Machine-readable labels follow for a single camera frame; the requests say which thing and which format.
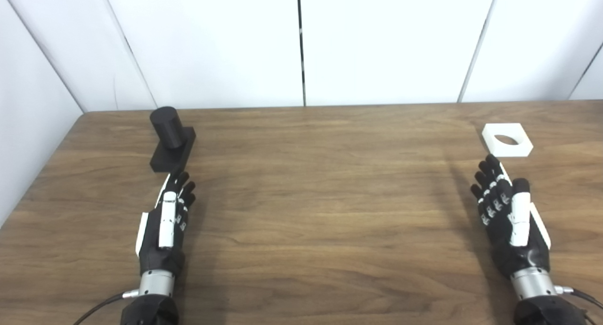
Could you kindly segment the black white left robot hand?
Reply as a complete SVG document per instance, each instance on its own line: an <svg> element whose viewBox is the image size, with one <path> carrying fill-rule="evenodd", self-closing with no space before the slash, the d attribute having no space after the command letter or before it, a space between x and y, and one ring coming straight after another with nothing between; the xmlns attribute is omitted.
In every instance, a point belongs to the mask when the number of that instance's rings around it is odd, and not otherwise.
<svg viewBox="0 0 603 325"><path fill-rule="evenodd" d="M184 269L184 234L196 184L177 170L166 178L152 211L142 215L136 241L139 272L165 270L177 278Z"/></svg>

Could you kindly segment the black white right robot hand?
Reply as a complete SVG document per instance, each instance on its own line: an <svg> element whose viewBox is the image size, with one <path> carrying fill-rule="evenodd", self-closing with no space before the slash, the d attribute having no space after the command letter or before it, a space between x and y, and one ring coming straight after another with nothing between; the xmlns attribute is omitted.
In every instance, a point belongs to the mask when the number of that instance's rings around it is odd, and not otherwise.
<svg viewBox="0 0 603 325"><path fill-rule="evenodd" d="M493 154L478 168L470 190L498 271L506 278L528 268L549 273L551 238L533 203L530 182L510 179Z"/></svg>

